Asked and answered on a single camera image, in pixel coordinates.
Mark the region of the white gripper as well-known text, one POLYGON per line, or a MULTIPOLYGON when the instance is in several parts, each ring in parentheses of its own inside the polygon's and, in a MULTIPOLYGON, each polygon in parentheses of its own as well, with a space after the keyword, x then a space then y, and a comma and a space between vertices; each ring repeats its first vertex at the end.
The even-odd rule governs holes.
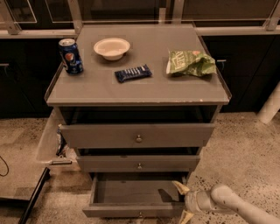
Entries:
POLYGON ((185 195, 185 206, 192 212, 184 210, 178 224, 187 224, 187 222, 193 217, 193 213, 196 214, 210 209, 209 191, 190 191, 186 185, 183 185, 178 181, 173 181, 172 183, 181 195, 185 195))

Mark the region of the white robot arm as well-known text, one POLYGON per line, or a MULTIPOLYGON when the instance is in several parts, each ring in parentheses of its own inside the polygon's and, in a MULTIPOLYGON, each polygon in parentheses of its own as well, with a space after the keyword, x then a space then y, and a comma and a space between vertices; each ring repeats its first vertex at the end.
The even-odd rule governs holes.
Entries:
POLYGON ((213 185, 207 191, 191 191, 186 185, 173 180, 181 195, 185 196, 185 208, 179 224, 186 224, 196 213, 210 211, 216 213, 234 212, 248 224, 280 224, 280 219, 248 203, 229 186, 213 185))

